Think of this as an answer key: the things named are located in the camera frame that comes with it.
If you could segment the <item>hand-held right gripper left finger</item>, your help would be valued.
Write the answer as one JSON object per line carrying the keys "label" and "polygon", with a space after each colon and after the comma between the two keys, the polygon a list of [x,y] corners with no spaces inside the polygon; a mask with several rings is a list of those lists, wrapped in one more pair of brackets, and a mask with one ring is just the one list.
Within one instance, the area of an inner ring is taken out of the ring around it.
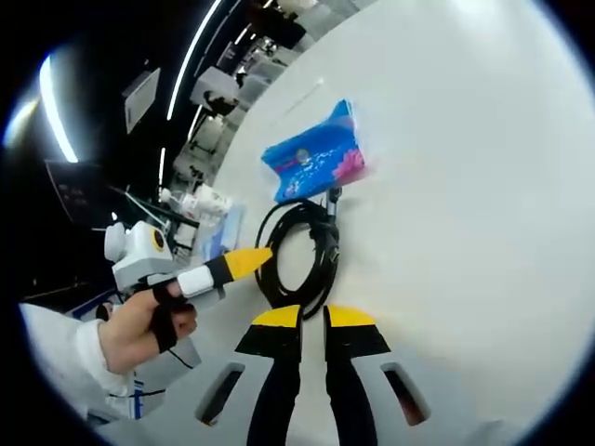
{"label": "hand-held right gripper left finger", "polygon": [[161,445],[283,445],[299,392],[299,305],[258,315],[225,360],[172,386],[152,423]]}

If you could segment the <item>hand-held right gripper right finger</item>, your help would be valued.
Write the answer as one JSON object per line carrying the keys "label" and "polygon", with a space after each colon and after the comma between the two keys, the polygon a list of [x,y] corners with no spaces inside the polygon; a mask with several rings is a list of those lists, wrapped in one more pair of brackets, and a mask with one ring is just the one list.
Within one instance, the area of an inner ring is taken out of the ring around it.
{"label": "hand-held right gripper right finger", "polygon": [[391,347],[357,308],[324,308],[326,392],[342,445],[464,445],[469,403],[440,367]]}

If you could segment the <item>person's left hand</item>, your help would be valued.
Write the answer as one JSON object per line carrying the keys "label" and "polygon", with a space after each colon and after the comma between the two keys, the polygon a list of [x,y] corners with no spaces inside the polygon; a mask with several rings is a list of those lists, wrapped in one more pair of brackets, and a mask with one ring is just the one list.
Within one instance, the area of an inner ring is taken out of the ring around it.
{"label": "person's left hand", "polygon": [[99,325],[107,369],[127,374],[174,347],[197,326],[197,312],[172,279],[132,295]]}

